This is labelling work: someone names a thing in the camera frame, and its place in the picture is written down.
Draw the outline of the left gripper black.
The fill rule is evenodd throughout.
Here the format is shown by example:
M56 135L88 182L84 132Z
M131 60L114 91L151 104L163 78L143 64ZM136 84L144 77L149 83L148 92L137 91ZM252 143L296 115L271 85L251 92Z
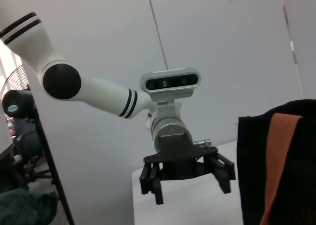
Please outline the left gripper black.
M187 133L159 136L160 151L144 158L139 177L141 193L155 196L162 205L161 180L186 180L212 173L224 194L231 193L235 165L211 146L210 140L192 141Z

